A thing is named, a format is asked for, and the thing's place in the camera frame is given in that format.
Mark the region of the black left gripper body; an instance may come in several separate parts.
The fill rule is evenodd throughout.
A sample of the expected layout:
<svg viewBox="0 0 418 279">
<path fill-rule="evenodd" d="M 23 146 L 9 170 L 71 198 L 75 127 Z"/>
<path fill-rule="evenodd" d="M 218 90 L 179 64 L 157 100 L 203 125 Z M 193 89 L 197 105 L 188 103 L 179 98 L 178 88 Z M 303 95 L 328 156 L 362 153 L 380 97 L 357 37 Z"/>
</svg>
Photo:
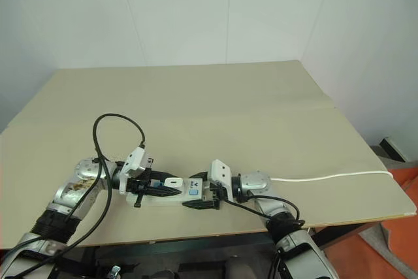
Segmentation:
<svg viewBox="0 0 418 279">
<path fill-rule="evenodd" d="M 138 177 L 127 180 L 127 197 L 133 200 L 134 208 L 141 207 L 142 199 L 145 195 L 156 196 L 154 187 L 150 185 L 151 174 L 152 170 L 146 169 Z"/>
</svg>

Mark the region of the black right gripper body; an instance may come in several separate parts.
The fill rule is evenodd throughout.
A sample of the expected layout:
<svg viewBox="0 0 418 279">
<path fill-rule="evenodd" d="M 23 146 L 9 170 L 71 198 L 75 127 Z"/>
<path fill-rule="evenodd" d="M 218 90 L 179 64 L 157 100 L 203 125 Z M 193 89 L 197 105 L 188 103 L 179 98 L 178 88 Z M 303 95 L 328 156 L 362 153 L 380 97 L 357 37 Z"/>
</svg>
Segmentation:
<svg viewBox="0 0 418 279">
<path fill-rule="evenodd" d="M 219 210 L 221 202 L 226 199 L 226 189 L 220 181 L 204 183 L 205 205 L 203 209 Z"/>
</svg>

